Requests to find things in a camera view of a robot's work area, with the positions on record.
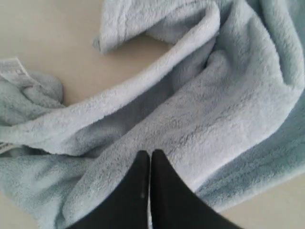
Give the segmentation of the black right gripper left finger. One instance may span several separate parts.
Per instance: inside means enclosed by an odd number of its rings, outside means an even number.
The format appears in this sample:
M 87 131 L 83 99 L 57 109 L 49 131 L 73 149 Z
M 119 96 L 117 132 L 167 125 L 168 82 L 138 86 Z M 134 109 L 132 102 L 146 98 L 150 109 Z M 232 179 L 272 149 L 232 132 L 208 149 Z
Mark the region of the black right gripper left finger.
M 77 229 L 147 229 L 150 157 L 139 151 L 132 166 L 116 189 L 90 214 L 83 217 Z

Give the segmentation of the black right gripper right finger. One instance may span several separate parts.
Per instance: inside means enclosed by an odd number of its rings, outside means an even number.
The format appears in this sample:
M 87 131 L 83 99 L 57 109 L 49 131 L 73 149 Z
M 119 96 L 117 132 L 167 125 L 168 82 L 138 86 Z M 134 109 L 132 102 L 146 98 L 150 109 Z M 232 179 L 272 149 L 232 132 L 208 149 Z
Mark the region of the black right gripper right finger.
M 154 229 L 239 229 L 202 202 L 181 180 L 164 152 L 151 161 L 151 215 Z

